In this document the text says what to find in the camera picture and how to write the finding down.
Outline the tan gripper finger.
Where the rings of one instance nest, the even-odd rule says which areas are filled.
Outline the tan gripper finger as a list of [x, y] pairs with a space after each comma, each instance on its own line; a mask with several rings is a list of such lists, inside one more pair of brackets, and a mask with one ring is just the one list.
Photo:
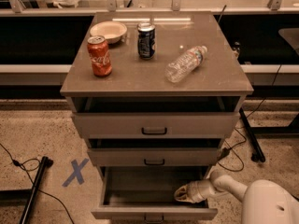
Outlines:
[[175, 200], [178, 202], [183, 202], [183, 203], [191, 203], [192, 202], [192, 200], [187, 195], [175, 196]]
[[188, 195], [188, 186], [183, 185], [175, 191], [176, 197], [185, 197]]

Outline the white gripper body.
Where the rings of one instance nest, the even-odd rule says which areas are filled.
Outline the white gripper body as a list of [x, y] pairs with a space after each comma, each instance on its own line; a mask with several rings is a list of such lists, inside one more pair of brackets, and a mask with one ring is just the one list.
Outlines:
[[217, 193], [209, 179], [190, 182], [186, 188], [186, 197], [190, 203], [200, 203]]

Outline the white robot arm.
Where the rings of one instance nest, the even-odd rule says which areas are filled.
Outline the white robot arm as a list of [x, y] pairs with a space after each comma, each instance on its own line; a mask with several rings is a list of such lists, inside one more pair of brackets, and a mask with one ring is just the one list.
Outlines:
[[200, 203], [224, 192], [242, 203], [242, 224], [299, 224], [299, 201], [269, 180], [256, 180], [246, 186], [225, 172], [214, 170], [208, 179], [178, 188], [174, 198], [178, 202]]

